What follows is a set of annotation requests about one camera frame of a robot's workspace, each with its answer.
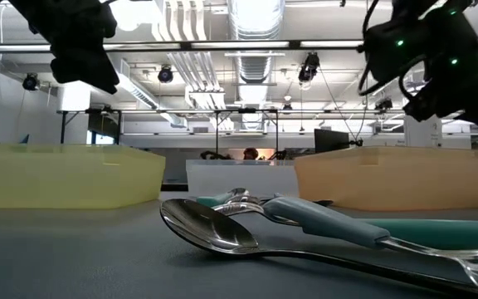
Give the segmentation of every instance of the computer monitor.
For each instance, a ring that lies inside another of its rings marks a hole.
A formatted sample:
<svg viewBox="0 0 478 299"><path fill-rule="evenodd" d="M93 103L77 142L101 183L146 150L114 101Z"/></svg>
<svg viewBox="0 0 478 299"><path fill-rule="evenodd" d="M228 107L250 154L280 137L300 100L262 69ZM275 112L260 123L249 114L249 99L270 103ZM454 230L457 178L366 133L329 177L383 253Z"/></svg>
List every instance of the computer monitor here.
<svg viewBox="0 0 478 299"><path fill-rule="evenodd" d="M349 148L349 135L344 132L315 129L315 152L324 153L332 150Z"/></svg>

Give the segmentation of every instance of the table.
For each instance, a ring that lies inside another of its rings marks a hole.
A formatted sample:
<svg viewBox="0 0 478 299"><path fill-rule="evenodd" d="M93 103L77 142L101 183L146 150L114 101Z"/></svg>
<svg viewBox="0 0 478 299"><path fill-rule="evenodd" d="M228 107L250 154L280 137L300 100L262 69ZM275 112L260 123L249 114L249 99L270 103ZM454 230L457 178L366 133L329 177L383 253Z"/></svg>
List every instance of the table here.
<svg viewBox="0 0 478 299"><path fill-rule="evenodd" d="M329 252L467 281L454 262L307 236L257 214L234 218L263 247ZM216 257L169 231L159 201L102 211L0 210L1 299L401 297L448 296L319 262Z"/></svg>

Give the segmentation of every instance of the spoon handle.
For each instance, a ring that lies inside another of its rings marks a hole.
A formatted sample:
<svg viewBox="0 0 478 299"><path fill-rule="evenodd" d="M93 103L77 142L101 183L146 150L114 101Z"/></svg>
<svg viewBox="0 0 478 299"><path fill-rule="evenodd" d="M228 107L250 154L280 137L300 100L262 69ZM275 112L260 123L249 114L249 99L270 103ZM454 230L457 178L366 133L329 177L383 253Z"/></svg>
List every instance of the spoon handle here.
<svg viewBox="0 0 478 299"><path fill-rule="evenodd" d="M260 257L295 257L316 262L325 262L329 265L343 267L379 277L385 277L398 282L405 282L413 286L425 287L438 292L456 295L455 297L478 298L478 288L470 283L458 282L442 277L427 274L403 271L392 267L373 265L366 262L354 261L344 257L334 257L315 252L294 250L264 250L254 253Z"/></svg>
<svg viewBox="0 0 478 299"><path fill-rule="evenodd" d="M367 248L380 248L378 242L390 232L351 218L330 208L303 199L280 197L263 205L265 213L300 224L304 233L337 238Z"/></svg>

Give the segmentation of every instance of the spoon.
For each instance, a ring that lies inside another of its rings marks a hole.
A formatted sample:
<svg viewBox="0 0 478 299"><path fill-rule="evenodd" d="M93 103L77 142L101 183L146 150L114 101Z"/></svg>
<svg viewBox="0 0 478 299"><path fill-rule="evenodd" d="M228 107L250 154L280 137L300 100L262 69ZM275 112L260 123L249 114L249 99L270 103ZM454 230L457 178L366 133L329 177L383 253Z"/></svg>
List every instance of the spoon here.
<svg viewBox="0 0 478 299"><path fill-rule="evenodd" d="M316 252L260 248L256 239L235 220L212 208L187 199L162 203L160 215L165 224L185 241L213 253L235 257L298 257L345 267L399 282L430 288L463 297L478 297L471 284L445 278L406 272Z"/></svg>
<svg viewBox="0 0 478 299"><path fill-rule="evenodd" d="M299 223L304 233L337 238L368 248L389 248L458 262L466 275L478 286L478 249L440 250L410 243L391 237L390 232L384 228L303 199L285 197L272 199L263 205L263 213Z"/></svg>

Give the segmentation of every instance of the white pillar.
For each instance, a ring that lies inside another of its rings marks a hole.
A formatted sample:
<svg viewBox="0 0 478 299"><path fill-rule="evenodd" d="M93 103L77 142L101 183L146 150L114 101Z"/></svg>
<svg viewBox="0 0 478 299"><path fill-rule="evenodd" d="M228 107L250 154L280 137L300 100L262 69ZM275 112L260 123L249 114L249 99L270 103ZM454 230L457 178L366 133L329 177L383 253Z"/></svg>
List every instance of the white pillar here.
<svg viewBox="0 0 478 299"><path fill-rule="evenodd" d="M91 88L81 81L66 83L58 90L60 110L86 110L90 108ZM88 133L88 115L79 114L66 126L64 144L85 145Z"/></svg>
<svg viewBox="0 0 478 299"><path fill-rule="evenodd" d="M411 116L406 115L403 125L406 146L441 147L441 120L435 115L422 122L418 122Z"/></svg>

